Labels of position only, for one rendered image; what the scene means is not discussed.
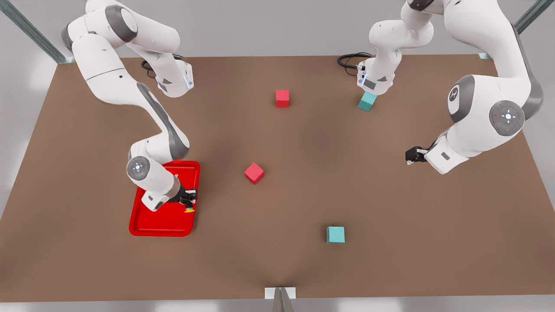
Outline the red plastic tray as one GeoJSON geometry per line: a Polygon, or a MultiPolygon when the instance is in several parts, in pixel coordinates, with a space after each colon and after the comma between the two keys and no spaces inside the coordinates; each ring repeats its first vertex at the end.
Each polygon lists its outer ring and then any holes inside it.
{"type": "MultiPolygon", "coordinates": [[[[163,166],[174,175],[186,189],[197,189],[200,164],[195,161],[172,161],[163,166]]],[[[137,188],[131,212],[129,231],[135,236],[184,237],[193,228],[195,212],[184,213],[186,207],[179,203],[165,203],[158,211],[150,211],[141,201],[145,190],[137,188]]]]}

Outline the teal cube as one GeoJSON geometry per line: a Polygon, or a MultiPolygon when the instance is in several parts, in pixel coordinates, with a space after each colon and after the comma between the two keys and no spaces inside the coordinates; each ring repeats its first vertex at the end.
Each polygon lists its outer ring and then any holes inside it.
{"type": "Polygon", "coordinates": [[[377,99],[377,95],[372,94],[368,91],[365,91],[357,107],[366,112],[369,112],[370,109],[373,107],[373,103],[376,101],[376,99],[377,99]]]}
{"type": "Polygon", "coordinates": [[[345,228],[341,226],[329,226],[326,229],[326,242],[328,244],[344,244],[345,228]]]}

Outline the silver frame post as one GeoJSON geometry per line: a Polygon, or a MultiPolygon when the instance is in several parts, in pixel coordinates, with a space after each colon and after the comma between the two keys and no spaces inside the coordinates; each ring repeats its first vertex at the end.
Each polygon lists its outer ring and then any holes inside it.
{"type": "Polygon", "coordinates": [[[272,299],[272,312],[295,312],[291,301],[295,298],[295,287],[265,288],[265,299],[272,299]]]}
{"type": "Polygon", "coordinates": [[[54,46],[20,10],[9,0],[0,0],[0,11],[2,11],[12,22],[18,26],[42,51],[49,55],[58,65],[69,65],[73,63],[73,57],[66,57],[54,46]]]}
{"type": "Polygon", "coordinates": [[[555,0],[498,0],[519,36],[555,4],[555,0]]]}

